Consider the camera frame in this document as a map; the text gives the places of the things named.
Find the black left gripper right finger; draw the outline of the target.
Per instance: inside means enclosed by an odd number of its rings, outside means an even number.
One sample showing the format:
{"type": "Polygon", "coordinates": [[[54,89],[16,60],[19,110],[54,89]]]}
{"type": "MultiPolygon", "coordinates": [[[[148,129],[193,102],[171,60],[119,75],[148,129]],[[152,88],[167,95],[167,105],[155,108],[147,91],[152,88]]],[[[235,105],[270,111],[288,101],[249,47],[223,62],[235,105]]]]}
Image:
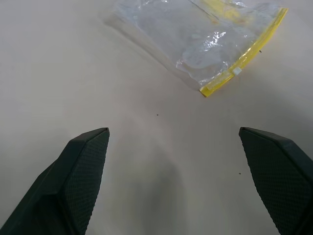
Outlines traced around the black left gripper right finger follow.
{"type": "Polygon", "coordinates": [[[242,127],[239,136],[256,187],[281,235],[313,233],[313,161],[292,140],[242,127]]]}

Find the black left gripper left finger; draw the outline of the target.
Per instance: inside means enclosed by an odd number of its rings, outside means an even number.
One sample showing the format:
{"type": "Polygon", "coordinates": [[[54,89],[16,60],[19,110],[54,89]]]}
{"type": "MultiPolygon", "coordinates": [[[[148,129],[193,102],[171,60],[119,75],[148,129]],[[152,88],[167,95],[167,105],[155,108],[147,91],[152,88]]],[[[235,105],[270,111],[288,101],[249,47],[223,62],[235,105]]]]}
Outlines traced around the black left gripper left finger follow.
{"type": "Polygon", "coordinates": [[[84,235],[100,190],[110,132],[71,139],[34,181],[2,226],[2,235],[84,235]]]}

